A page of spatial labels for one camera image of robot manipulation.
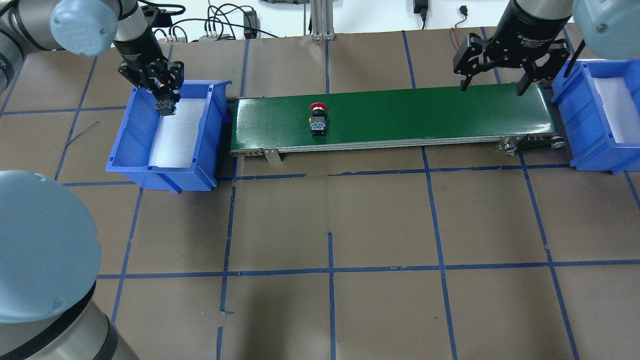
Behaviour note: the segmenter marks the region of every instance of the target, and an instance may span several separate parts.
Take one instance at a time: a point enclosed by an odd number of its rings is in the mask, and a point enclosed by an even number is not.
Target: electrical connector
[[[429,0],[413,0],[413,13],[422,15],[422,11],[429,10]]]
[[[254,11],[244,12],[244,38],[257,38],[258,31],[260,29],[260,19],[258,14]]]
[[[422,19],[422,28],[427,21],[427,12],[429,11],[429,0],[413,0],[413,13],[419,13]]]

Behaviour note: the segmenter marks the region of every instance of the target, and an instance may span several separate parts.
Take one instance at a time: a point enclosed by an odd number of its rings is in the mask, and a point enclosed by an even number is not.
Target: conveyor belt
[[[327,109],[327,135],[311,137],[309,106]],[[231,155],[497,141],[557,133],[541,85],[515,84],[238,99]]]

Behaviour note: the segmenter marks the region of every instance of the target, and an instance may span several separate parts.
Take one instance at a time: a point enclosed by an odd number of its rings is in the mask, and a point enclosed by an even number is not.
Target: grid line
[[[404,41],[404,51],[406,52],[406,62],[409,65],[409,76],[411,77],[411,88],[415,89],[415,76],[413,75],[413,63],[411,62],[411,52],[409,52],[409,42],[406,39],[406,31],[402,30]]]
[[[442,253],[442,242],[440,241],[440,228],[438,227],[438,215],[436,212],[436,203],[433,196],[433,186],[431,183],[431,171],[429,171],[429,160],[427,153],[422,150],[422,160],[424,162],[424,170],[427,177],[427,191],[429,193],[429,205],[431,206],[431,218],[433,221],[433,232],[436,238],[436,249],[438,251],[438,266],[440,267],[440,280],[442,282],[442,296],[444,298],[444,309],[447,316],[447,327],[449,328],[449,343],[451,346],[451,357],[458,360],[458,352],[456,350],[456,339],[453,331],[453,319],[451,316],[451,305],[449,303],[449,289],[447,287],[447,271],[444,263],[444,255]]]
[[[250,39],[246,39],[246,43],[244,43],[244,60],[242,64],[242,79],[240,79],[240,97],[244,96],[244,86],[246,84],[246,68],[247,63],[249,61],[249,43]]]
[[[229,205],[229,220],[227,224],[227,245],[225,246],[225,264],[223,272],[225,275],[222,277],[222,289],[220,291],[220,313],[224,316],[230,315],[227,312],[227,283],[229,273],[229,260],[231,257],[231,236],[234,227],[234,208],[236,205],[236,187],[231,188],[231,201]]]
[[[58,180],[60,177],[60,172],[62,171],[62,166],[64,165],[65,158],[67,157],[67,152],[69,150],[69,144],[71,143],[72,137],[74,135],[74,130],[76,129],[76,124],[78,118],[80,117],[80,110],[82,109],[82,104],[84,103],[84,98],[86,98],[86,92],[89,90],[89,84],[91,83],[91,78],[93,77],[93,73],[95,72],[95,66],[98,63],[98,57],[93,58],[93,63],[91,64],[91,70],[89,70],[89,75],[86,78],[86,82],[84,83],[84,90],[82,91],[82,96],[80,96],[80,102],[78,103],[78,107],[76,108],[76,115],[74,116],[74,121],[71,123],[71,128],[69,129],[69,135],[67,136],[67,141],[65,142],[65,148],[62,150],[62,155],[60,156],[60,162],[58,163],[58,169],[56,170],[55,180]]]
[[[15,89],[15,85],[18,83],[18,79],[20,78],[20,74],[22,74],[22,69],[24,68],[24,62],[22,62],[22,65],[20,65],[20,68],[18,69],[18,71],[15,73],[14,77],[13,77],[13,83],[11,84],[11,87],[9,88],[9,92],[6,94],[6,99],[4,100],[4,104],[2,105],[2,109],[0,109],[0,117],[2,117],[2,115],[4,114],[4,111],[6,110],[6,106],[9,103],[9,100],[11,99],[11,95],[13,94],[13,89]]]
[[[218,327],[218,337],[216,338],[216,360],[220,360],[222,353],[222,326]]]
[[[326,94],[331,93],[331,86],[329,81],[329,40],[324,41],[324,78],[326,83],[324,84],[324,92]]]
[[[633,180],[631,180],[631,176],[628,171],[625,171],[625,177],[627,178],[627,182],[629,183],[629,188],[631,189],[631,194],[634,196],[634,200],[636,200],[636,205],[638,209],[640,209],[640,197],[638,197],[638,192],[636,190],[636,186],[634,185]]]
[[[127,275],[127,265],[129,264],[129,255],[131,254],[131,240],[133,239],[133,235],[136,232],[136,224],[138,223],[138,213],[140,212],[140,204],[142,203],[142,194],[144,192],[143,188],[140,188],[138,191],[138,200],[136,201],[136,208],[133,211],[133,218],[131,219],[131,230],[129,231],[129,239],[127,240],[127,249],[124,253],[124,258],[122,260],[122,269],[120,270],[120,275],[118,276],[118,289],[116,291],[116,299],[113,303],[113,312],[111,313],[111,321],[116,323],[116,319],[118,317],[118,308],[120,307],[120,298],[122,297],[122,287],[124,286],[124,281]]]
[[[555,261],[537,263],[490,263],[490,264],[458,264],[445,265],[446,270],[488,270],[488,269],[518,269],[518,268],[545,268],[554,267],[578,267],[578,266],[629,266],[640,265],[640,259],[619,260],[582,260],[582,261]],[[144,273],[125,274],[126,279],[171,279],[181,277],[242,277],[242,276],[283,276],[305,274],[329,274],[329,273],[353,273],[353,272],[428,272],[440,271],[440,265],[413,265],[413,266],[367,266],[346,268],[302,268],[288,270],[241,270],[241,271],[212,271],[212,272],[173,272],[173,273]],[[120,274],[100,274],[98,279],[119,279]]]
[[[7,111],[4,115],[32,115],[32,114],[50,114],[50,113],[73,113],[75,111],[107,111],[107,110],[125,110],[126,106],[104,106],[101,108],[83,108],[83,109],[58,109],[58,110],[24,110],[24,111]]]
[[[335,336],[335,286],[333,280],[333,233],[328,235],[329,244],[329,328],[331,334],[331,360],[336,360],[336,336]]]
[[[135,185],[133,181],[96,181],[92,183],[63,183],[67,188],[77,188],[82,186],[114,186],[114,185]]]
[[[531,184],[531,178],[529,177],[529,172],[527,170],[527,164],[524,160],[524,156],[522,156],[522,153],[519,154],[519,156],[520,156],[520,162],[522,164],[522,172],[524,173],[524,177],[527,182],[527,187],[529,189],[529,197],[531,198],[531,204],[533,205],[533,210],[536,214],[538,229],[540,230],[540,238],[542,239],[542,244],[545,249],[545,254],[547,255],[547,263],[548,263],[549,270],[551,272],[551,278],[554,283],[554,288],[556,289],[556,296],[558,299],[558,304],[560,305],[560,312],[564,320],[564,328],[566,329],[566,334],[567,334],[567,337],[569,338],[569,345],[571,346],[573,358],[574,360],[579,360],[580,356],[578,355],[578,349],[575,344],[575,339],[573,338],[573,331],[571,329],[571,323],[569,322],[569,316],[566,312],[566,306],[564,304],[564,298],[562,295],[562,289],[560,288],[560,282],[558,281],[558,277],[556,274],[554,260],[553,260],[553,257],[551,256],[551,250],[549,250],[548,248],[547,234],[545,232],[545,227],[542,223],[542,216],[540,215],[540,209],[538,207],[538,201],[536,200],[536,194],[534,193],[533,185]]]

